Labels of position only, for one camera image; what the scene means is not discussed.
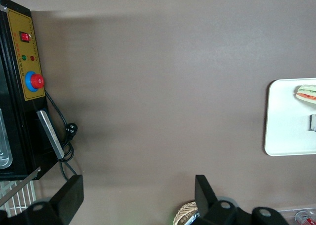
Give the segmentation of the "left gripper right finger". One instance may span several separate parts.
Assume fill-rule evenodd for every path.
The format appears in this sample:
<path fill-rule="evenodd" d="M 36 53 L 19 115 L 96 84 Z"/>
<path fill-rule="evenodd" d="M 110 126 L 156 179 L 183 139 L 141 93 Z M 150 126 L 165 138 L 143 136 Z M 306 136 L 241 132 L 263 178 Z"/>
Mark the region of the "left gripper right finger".
<path fill-rule="evenodd" d="M 206 176 L 195 177 L 195 202 L 200 217 L 196 225 L 287 225 L 286 219 L 269 207 L 256 207 L 247 213 L 226 199 L 218 199 Z"/>

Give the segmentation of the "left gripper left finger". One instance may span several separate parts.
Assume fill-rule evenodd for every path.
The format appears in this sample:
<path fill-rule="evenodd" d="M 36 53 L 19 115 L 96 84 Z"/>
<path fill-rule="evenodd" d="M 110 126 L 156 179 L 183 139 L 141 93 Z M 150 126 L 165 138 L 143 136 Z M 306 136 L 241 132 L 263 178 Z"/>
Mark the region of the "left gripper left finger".
<path fill-rule="evenodd" d="M 49 201 L 36 202 L 9 217 L 1 210 L 2 225 L 68 225 L 84 201 L 83 176 L 73 175 Z"/>

